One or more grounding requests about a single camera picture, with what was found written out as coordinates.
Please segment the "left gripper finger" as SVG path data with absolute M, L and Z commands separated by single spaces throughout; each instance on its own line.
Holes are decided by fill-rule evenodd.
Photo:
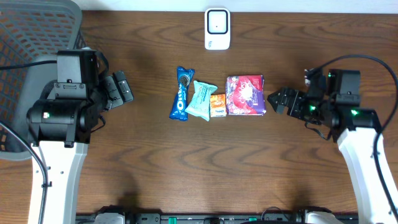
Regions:
M 106 109 L 113 109 L 123 105 L 121 94 L 117 88 L 114 78 L 111 75 L 105 77 L 104 86 L 108 94 L 108 104 L 106 105 Z
M 115 105 L 123 105 L 134 99 L 131 87 L 126 79 L 126 76 L 122 70 L 113 73 L 114 78 L 114 93 L 113 99 Z

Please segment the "teal wet wipes packet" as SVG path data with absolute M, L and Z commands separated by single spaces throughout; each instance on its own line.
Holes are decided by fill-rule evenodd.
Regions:
M 192 99 L 185 109 L 185 112 L 201 117 L 205 121 L 210 120 L 210 98 L 211 95 L 218 89 L 216 85 L 211 85 L 204 82 L 194 81 L 194 94 Z

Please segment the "blue Oreo cookie packet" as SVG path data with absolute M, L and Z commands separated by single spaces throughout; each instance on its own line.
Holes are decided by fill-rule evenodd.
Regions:
M 185 112 L 187 107 L 187 93 L 194 74 L 195 70 L 192 68 L 185 69 L 183 67 L 177 67 L 178 92 L 174 98 L 172 109 L 169 115 L 170 119 L 179 121 L 188 120 L 188 114 Z

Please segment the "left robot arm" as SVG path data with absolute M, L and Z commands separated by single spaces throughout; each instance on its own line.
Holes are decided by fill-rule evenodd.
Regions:
M 34 171 L 29 223 L 74 223 L 80 174 L 101 113 L 133 100 L 123 71 L 58 72 L 27 112 Z

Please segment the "red purple snack packet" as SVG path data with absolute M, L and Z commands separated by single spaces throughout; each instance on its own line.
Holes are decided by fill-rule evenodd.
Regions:
M 229 76 L 225 86 L 228 115 L 264 115 L 266 104 L 263 86 L 263 75 Z

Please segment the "small orange box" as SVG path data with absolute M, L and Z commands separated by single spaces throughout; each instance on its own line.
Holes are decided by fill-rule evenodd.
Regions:
M 210 116 L 212 118 L 225 117 L 227 115 L 225 102 L 226 102 L 225 94 L 211 95 Z

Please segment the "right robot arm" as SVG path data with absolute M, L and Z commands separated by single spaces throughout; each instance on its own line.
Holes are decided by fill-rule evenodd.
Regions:
M 324 138 L 338 145 L 349 170 L 360 223 L 397 223 L 397 187 L 384 152 L 381 124 L 372 109 L 360 108 L 360 97 L 337 91 L 312 96 L 281 88 L 267 97 L 276 113 L 324 125 Z

